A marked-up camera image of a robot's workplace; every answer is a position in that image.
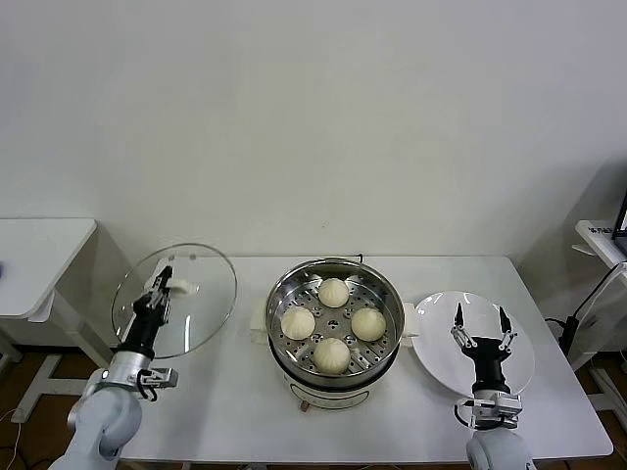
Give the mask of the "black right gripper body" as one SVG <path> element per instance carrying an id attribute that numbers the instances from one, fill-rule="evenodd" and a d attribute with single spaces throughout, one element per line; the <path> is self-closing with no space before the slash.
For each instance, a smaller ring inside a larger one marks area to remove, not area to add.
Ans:
<path id="1" fill-rule="evenodd" d="M 464 347 L 464 355 L 474 363 L 473 392 L 508 392 L 501 364 L 509 358 L 509 351 L 501 348 L 502 341 L 494 338 L 473 337 L 471 346 Z"/>

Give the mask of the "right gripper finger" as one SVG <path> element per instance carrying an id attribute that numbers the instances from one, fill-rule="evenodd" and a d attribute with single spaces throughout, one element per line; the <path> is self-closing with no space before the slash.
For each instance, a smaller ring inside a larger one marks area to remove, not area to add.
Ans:
<path id="1" fill-rule="evenodd" d="M 510 345 L 513 342 L 514 338 L 517 336 L 517 333 L 512 329 L 510 318 L 507 316 L 502 306 L 499 307 L 499 319 L 502 331 L 502 338 L 499 344 L 499 350 L 509 352 Z"/>
<path id="2" fill-rule="evenodd" d="M 467 333 L 464 327 L 463 311 L 461 303 L 458 303 L 457 311 L 454 317 L 454 325 L 451 329 L 451 334 L 461 350 L 472 349 L 475 347 L 475 342 L 472 337 Z"/>

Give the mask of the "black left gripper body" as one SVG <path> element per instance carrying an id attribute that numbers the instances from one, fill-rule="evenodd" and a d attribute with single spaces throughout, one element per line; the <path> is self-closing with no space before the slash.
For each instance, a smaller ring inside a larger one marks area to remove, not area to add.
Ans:
<path id="1" fill-rule="evenodd" d="M 168 294 L 144 294 L 132 304 L 134 319 L 125 340 L 120 344 L 121 352 L 154 353 L 154 344 L 159 329 L 166 324 L 169 308 Z"/>

